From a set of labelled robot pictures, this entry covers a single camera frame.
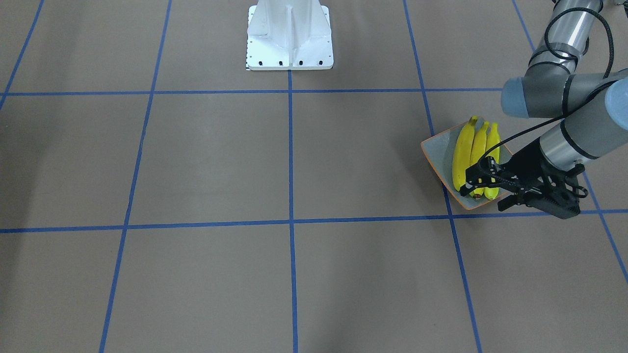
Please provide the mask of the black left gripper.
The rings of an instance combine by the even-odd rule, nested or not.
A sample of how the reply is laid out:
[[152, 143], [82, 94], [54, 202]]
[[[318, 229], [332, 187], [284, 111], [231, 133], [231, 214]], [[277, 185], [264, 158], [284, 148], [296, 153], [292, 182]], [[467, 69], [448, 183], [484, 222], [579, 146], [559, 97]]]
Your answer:
[[466, 197], [478, 188], [501, 188], [511, 194], [498, 201], [498, 211], [526, 206], [565, 220], [580, 214], [579, 201], [588, 196], [588, 190], [578, 182], [584, 171], [582, 163], [567, 171], [554, 167], [545, 159], [536, 139], [503, 164], [492, 156], [483, 156], [465, 170], [459, 194]]

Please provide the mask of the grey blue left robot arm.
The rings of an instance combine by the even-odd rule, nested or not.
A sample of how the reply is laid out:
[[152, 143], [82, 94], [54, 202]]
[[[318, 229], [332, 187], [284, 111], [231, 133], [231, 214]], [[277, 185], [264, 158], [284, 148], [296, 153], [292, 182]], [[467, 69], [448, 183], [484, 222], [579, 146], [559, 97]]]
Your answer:
[[[509, 116], [545, 118], [556, 125], [506, 162], [492, 157], [489, 148], [469, 167], [455, 168], [458, 194], [501, 188], [510, 195], [498, 202], [500, 211], [525, 205], [559, 219], [580, 213], [579, 201], [588, 191], [578, 175], [587, 163], [627, 143], [627, 71], [612, 72], [614, 41], [602, 9], [601, 0], [554, 3], [525, 75], [505, 83], [501, 105]], [[577, 74], [595, 20], [606, 30], [608, 65], [600, 74]]]

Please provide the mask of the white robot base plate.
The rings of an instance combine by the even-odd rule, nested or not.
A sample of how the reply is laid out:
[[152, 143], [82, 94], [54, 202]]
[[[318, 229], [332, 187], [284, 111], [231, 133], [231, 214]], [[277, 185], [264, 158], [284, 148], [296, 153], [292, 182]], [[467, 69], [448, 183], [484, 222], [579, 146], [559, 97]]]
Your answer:
[[247, 70], [330, 70], [330, 9], [318, 0], [259, 0], [247, 11]]

